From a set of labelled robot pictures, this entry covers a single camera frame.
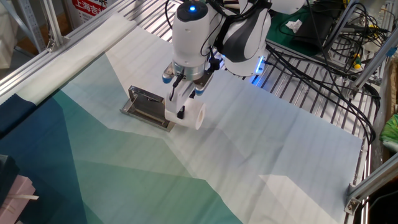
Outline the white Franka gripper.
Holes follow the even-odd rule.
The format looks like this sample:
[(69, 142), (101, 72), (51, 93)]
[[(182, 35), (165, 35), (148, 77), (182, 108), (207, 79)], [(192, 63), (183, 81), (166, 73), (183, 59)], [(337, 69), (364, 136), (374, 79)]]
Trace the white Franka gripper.
[(194, 90), (195, 84), (192, 81), (181, 81), (165, 99), (165, 118), (184, 119), (185, 116), (185, 102), (188, 98), (194, 99), (196, 92)]

